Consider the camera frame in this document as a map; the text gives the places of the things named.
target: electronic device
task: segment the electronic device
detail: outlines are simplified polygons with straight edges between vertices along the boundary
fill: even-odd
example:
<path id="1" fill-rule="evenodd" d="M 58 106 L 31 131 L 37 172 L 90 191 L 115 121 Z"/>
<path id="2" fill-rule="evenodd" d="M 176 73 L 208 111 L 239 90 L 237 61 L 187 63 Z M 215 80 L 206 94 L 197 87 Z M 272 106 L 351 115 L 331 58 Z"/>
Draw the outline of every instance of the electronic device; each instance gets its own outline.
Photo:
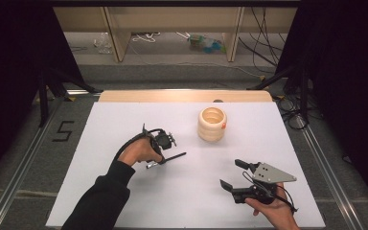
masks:
<path id="1" fill-rule="evenodd" d="M 277 183 L 296 181 L 297 178 L 295 176 L 262 162 L 252 164 L 237 159 L 235 160 L 235 165 L 245 170 L 252 171 L 252 175 L 243 172 L 243 176 L 252 183 L 248 188 L 233 188 L 228 182 L 223 180 L 220 181 L 222 189 L 232 194 L 235 203 L 244 203 L 246 198 L 254 198 L 263 204 L 270 204 L 277 198 L 286 203 L 290 207 L 292 213 L 297 211 L 292 204 L 292 200 L 290 203 L 277 195 L 278 188 L 284 189 L 278 186 Z"/>
<path id="2" fill-rule="evenodd" d="M 131 143 L 139 140 L 140 138 L 149 137 L 150 138 L 150 145 L 153 148 L 153 150 L 162 156 L 161 162 L 158 162 L 158 165 L 162 165 L 166 163 L 166 159 L 164 158 L 163 153 L 161 152 L 161 149 L 168 150 L 172 147 L 172 143 L 174 143 L 175 146 L 177 144 L 175 143 L 175 140 L 173 138 L 173 135 L 171 133 L 167 134 L 165 130 L 161 128 L 156 128 L 152 130 L 146 130 L 145 124 L 143 124 L 142 132 L 128 140 L 126 143 L 124 143 L 123 146 L 118 150 L 116 153 L 116 157 L 118 158 L 122 152 L 129 146 Z"/>

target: cable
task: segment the cable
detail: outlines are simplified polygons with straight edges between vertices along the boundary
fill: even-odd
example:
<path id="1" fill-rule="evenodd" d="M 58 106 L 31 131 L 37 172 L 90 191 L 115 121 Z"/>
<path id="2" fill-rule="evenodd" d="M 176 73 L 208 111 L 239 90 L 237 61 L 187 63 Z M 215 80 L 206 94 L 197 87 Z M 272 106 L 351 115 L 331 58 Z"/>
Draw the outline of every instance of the cable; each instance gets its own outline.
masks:
<path id="1" fill-rule="evenodd" d="M 284 190 L 286 192 L 287 196 L 289 197 L 289 199 L 290 199 L 291 202 L 289 202 L 288 200 L 286 200 L 286 199 L 284 199 L 284 198 L 282 198 L 282 197 L 280 197 L 278 195 L 275 195 L 274 197 L 277 198 L 277 199 L 282 200 L 286 205 L 288 205 L 288 207 L 291 209 L 291 213 L 294 215 L 294 213 L 297 212 L 298 209 L 296 209 L 294 207 L 294 201 L 292 201 L 291 195 L 289 194 L 289 192 L 284 187 L 282 187 L 280 185 L 277 185 L 277 188 L 280 188 L 280 189 Z"/>
<path id="2" fill-rule="evenodd" d="M 236 69 L 236 70 L 240 70 L 242 72 L 244 72 L 247 75 L 256 77 L 256 78 L 264 78 L 264 75 L 255 75 L 252 74 L 250 72 L 247 72 L 243 69 L 241 69 L 240 67 L 237 66 L 228 66 L 228 65 L 221 65 L 221 64 L 216 64 L 216 63 L 191 63 L 191 62 L 178 62 L 178 63 L 174 63 L 174 64 L 169 64 L 169 63 L 149 63 L 145 60 L 142 59 L 141 55 L 139 53 L 137 53 L 137 51 L 133 48 L 133 46 L 131 46 L 130 44 L 128 44 L 128 46 L 132 49 L 133 53 L 138 55 L 139 58 L 147 65 L 166 65 L 166 66 L 173 66 L 173 65 L 201 65 L 201 66 L 210 66 L 210 65 L 216 65 L 216 66 L 220 66 L 220 67 L 226 67 L 226 68 L 231 68 L 231 69 Z"/>
<path id="3" fill-rule="evenodd" d="M 274 53 L 274 51 L 273 51 L 273 49 L 272 49 L 272 46 L 270 45 L 270 41 L 269 41 L 269 39 L 268 39 L 267 26 L 266 26 L 266 23 L 265 23 L 265 8 L 263 8 L 263 20 L 262 20 L 262 25 L 261 25 L 261 23 L 259 22 L 259 19 L 257 18 L 256 13 L 255 13 L 255 11 L 253 10 L 253 8 L 251 8 L 251 10 L 252 10 L 253 16 L 255 17 L 256 22 L 258 23 L 259 30 L 260 30 L 260 32 L 259 32 L 259 36 L 258 36 L 258 39 L 257 39 L 257 40 L 259 41 L 259 39 L 260 39 L 260 35 L 263 35 L 264 39 L 266 40 L 266 42 L 267 42 L 267 44 L 268 44 L 270 54 L 272 55 L 273 60 L 274 60 L 274 62 L 276 63 L 276 66 L 277 66 L 276 59 L 277 59 L 277 60 L 279 60 L 279 59 L 277 58 L 277 55 Z"/>
<path id="4" fill-rule="evenodd" d="M 252 183 L 253 185 L 259 187 L 260 189 L 262 189 L 263 191 L 265 191 L 265 193 L 267 194 L 267 196 L 270 196 L 270 197 L 274 197 L 274 198 L 277 198 L 281 201 L 283 201 L 291 210 L 291 213 L 294 215 L 295 212 L 298 211 L 298 209 L 296 209 L 294 207 L 294 201 L 292 200 L 292 197 L 291 195 L 289 194 L 289 192 L 282 186 L 280 185 L 277 185 L 277 188 L 280 188 L 282 190 L 284 190 L 287 194 L 287 196 L 289 197 L 290 201 L 288 201 L 286 198 L 282 198 L 281 196 L 279 195 L 276 195 L 276 194 L 273 194 L 271 191 L 269 191 L 265 186 L 263 186 L 261 183 L 257 182 L 257 181 L 254 181 L 253 178 L 250 176 L 249 173 L 247 173 L 246 171 L 243 171 L 242 173 L 243 177 L 248 180 L 250 183 Z"/>
<path id="5" fill-rule="evenodd" d="M 143 38 L 141 36 L 139 36 L 138 34 L 136 35 L 136 37 L 132 38 L 132 41 L 138 41 L 138 40 L 144 40 L 146 42 L 156 42 L 156 39 L 153 38 L 154 35 L 160 35 L 160 33 L 151 33 L 151 34 L 146 34 L 146 38 Z"/>
<path id="6" fill-rule="evenodd" d="M 287 108 L 284 108 L 283 106 L 283 103 L 284 102 L 288 102 L 291 104 L 290 108 L 287 109 Z M 282 110 L 282 111 L 285 111 L 285 112 L 290 112 L 290 111 L 294 111 L 295 110 L 295 103 L 293 100 L 289 99 L 288 97 L 284 97 L 283 99 L 280 99 L 278 100 L 277 102 L 277 105 L 279 106 L 279 108 Z"/>
<path id="7" fill-rule="evenodd" d="M 279 37 L 283 40 L 284 43 L 286 43 L 286 40 L 282 37 L 282 34 L 279 34 Z"/>
<path id="8" fill-rule="evenodd" d="M 262 43 L 261 41 L 259 41 L 258 39 L 256 39 L 252 33 L 249 33 L 250 37 L 252 37 L 253 40 L 255 40 L 256 42 L 258 42 L 259 44 L 261 45 L 264 45 L 264 46 L 267 46 L 267 47 L 271 47 L 272 49 L 275 49 L 275 50 L 278 50 L 278 51 L 283 51 L 282 49 L 278 48 L 278 47 L 275 47 L 275 46 L 271 46 L 271 45 L 267 45 L 267 44 L 264 44 Z"/>
<path id="9" fill-rule="evenodd" d="M 268 63 L 272 64 L 273 66 L 277 66 L 276 63 L 272 62 L 271 60 L 267 59 L 265 56 L 259 54 L 258 52 L 256 52 L 255 50 L 253 50 L 252 48 L 248 47 L 239 37 L 239 41 L 246 47 L 246 49 L 248 49 L 249 51 L 251 51 L 253 54 L 259 56 L 260 58 L 264 59 L 265 61 L 267 61 Z"/>
<path id="10" fill-rule="evenodd" d="M 292 118 L 295 118 L 296 120 L 297 119 L 300 119 L 301 121 L 302 121 L 302 125 L 301 126 L 292 126 L 291 125 L 291 119 Z M 298 109 L 298 110 L 295 110 L 294 112 L 293 112 L 293 114 L 292 114 L 292 116 L 289 116 L 288 117 L 288 119 L 287 119 L 287 124 L 288 124 L 288 126 L 289 127 L 291 127 L 292 129 L 296 129 L 296 130 L 302 130 L 302 129 L 304 129 L 304 128 L 306 128 L 307 126 L 308 126 L 308 122 L 304 119 L 304 117 L 303 116 L 301 116 L 301 114 L 300 114 L 300 110 Z"/>

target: wrist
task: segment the wrist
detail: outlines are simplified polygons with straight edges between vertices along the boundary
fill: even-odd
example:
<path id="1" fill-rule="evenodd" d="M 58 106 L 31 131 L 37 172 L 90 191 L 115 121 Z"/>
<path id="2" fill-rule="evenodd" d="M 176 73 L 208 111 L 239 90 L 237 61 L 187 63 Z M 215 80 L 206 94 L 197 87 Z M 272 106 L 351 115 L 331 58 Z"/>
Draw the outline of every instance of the wrist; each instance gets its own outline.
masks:
<path id="1" fill-rule="evenodd" d="M 137 160 L 136 160 L 136 157 L 133 156 L 133 154 L 122 153 L 119 156 L 118 161 L 124 162 L 125 164 L 131 167 L 136 163 Z"/>
<path id="2" fill-rule="evenodd" d="M 294 219 L 288 224 L 277 226 L 276 229 L 277 230 L 300 230 L 300 228 L 298 227 Z"/>

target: black cable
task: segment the black cable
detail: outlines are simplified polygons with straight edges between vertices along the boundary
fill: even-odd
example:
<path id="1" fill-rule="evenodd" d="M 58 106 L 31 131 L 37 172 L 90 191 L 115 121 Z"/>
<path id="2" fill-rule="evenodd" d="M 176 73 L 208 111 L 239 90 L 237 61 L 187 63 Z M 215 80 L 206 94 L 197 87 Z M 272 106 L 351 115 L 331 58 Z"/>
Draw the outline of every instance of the black cable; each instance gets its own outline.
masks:
<path id="1" fill-rule="evenodd" d="M 286 109 L 283 107 L 283 102 L 289 102 L 291 103 L 291 108 L 289 109 Z M 283 99 L 279 99 L 278 102 L 277 102 L 277 105 L 279 106 L 279 108 L 282 110 L 282 111 L 285 111 L 285 112 L 291 112 L 291 111 L 294 111 L 296 106 L 295 106 L 295 102 L 287 97 L 283 98 Z"/>
<path id="2" fill-rule="evenodd" d="M 284 191 L 286 192 L 286 194 L 288 195 L 288 197 L 289 197 L 289 199 L 290 199 L 290 201 L 291 201 L 291 202 L 289 202 L 288 200 L 286 200 L 286 199 L 284 199 L 284 198 L 282 198 L 282 197 L 280 197 L 280 196 L 278 196 L 278 195 L 274 195 L 274 197 L 275 197 L 275 198 L 277 198 L 277 199 L 279 199 L 279 200 L 281 200 L 281 201 L 283 201 L 286 205 L 288 205 L 289 209 L 291 209 L 291 213 L 294 215 L 294 213 L 295 213 L 295 212 L 297 212 L 297 211 L 298 211 L 298 209 L 296 209 L 296 208 L 294 207 L 294 201 L 292 201 L 292 197 L 291 197 L 291 195 L 290 195 L 290 194 L 289 194 L 289 192 L 288 192 L 285 188 L 283 188 L 282 186 L 277 185 L 277 188 L 281 188 L 282 190 L 284 190 Z"/>
<path id="3" fill-rule="evenodd" d="M 270 40 L 268 39 L 268 32 L 267 32 L 267 24 L 265 23 L 265 8 L 263 8 L 263 23 L 262 23 L 262 27 L 264 27 L 264 38 L 265 41 L 268 44 L 271 56 L 273 57 L 274 62 L 276 62 L 279 60 L 279 58 L 277 57 L 277 55 L 274 53 L 273 47 L 270 45 Z"/>
<path id="4" fill-rule="evenodd" d="M 259 56 L 260 58 L 264 59 L 265 61 L 267 61 L 268 63 L 272 64 L 273 66 L 277 66 L 276 63 L 272 62 L 271 60 L 267 59 L 266 57 L 264 57 L 263 55 L 259 54 L 258 52 L 256 52 L 255 50 L 253 50 L 252 48 L 250 48 L 249 46 L 247 46 L 239 37 L 239 41 L 246 47 L 247 50 L 251 51 L 254 55 Z"/>
<path id="5" fill-rule="evenodd" d="M 262 25 L 260 24 L 259 19 L 258 19 L 258 17 L 256 16 L 256 13 L 255 13 L 255 11 L 253 10 L 253 8 L 251 8 L 251 10 L 252 10 L 253 16 L 255 17 L 256 22 L 258 23 L 259 30 L 260 30 L 260 31 L 259 31 L 258 40 L 260 39 L 260 35 L 263 35 L 263 37 L 264 37 L 265 41 L 266 41 L 266 42 L 267 42 L 267 44 L 268 44 L 270 54 L 271 54 L 271 56 L 273 57 L 274 62 L 276 63 L 276 65 L 275 65 L 275 66 L 277 66 L 277 62 L 276 62 L 276 58 L 277 58 L 277 56 L 275 55 L 275 53 L 274 53 L 273 49 L 271 48 L 272 46 L 270 45 L 270 41 L 269 41 L 269 39 L 268 39 L 267 26 L 266 26 L 266 23 L 265 23 L 265 8 L 263 8 L 263 21 L 262 21 Z"/>
<path id="6" fill-rule="evenodd" d="M 292 118 L 296 118 L 296 119 L 298 119 L 298 118 L 300 118 L 301 119 L 301 121 L 302 121 L 302 123 L 303 123 L 303 125 L 302 126 L 292 126 L 291 125 L 291 119 Z M 287 119 L 287 124 L 288 124 L 288 126 L 289 127 L 291 127 L 292 129 L 296 129 L 296 130 L 302 130 L 302 129 L 304 129 L 304 128 L 306 128 L 307 126 L 308 126 L 308 122 L 303 118 L 303 116 L 301 116 L 301 114 L 300 114 L 300 110 L 295 110 L 295 113 L 293 114 L 293 116 L 289 116 L 288 117 L 288 119 Z"/>
<path id="7" fill-rule="evenodd" d="M 282 34 L 279 34 L 279 37 L 283 40 L 284 43 L 286 43 L 286 40 L 282 37 Z"/>
<path id="8" fill-rule="evenodd" d="M 255 40 L 256 42 L 258 42 L 259 44 L 263 45 L 263 46 L 267 46 L 269 47 L 270 45 L 267 45 L 267 44 L 264 44 L 262 43 L 261 41 L 257 40 L 253 35 L 252 33 L 249 33 L 250 37 L 252 37 L 253 40 Z M 275 47 L 275 46 L 271 46 L 271 48 L 275 49 L 275 50 L 278 50 L 278 51 L 283 51 L 282 49 L 278 48 L 278 47 Z"/>

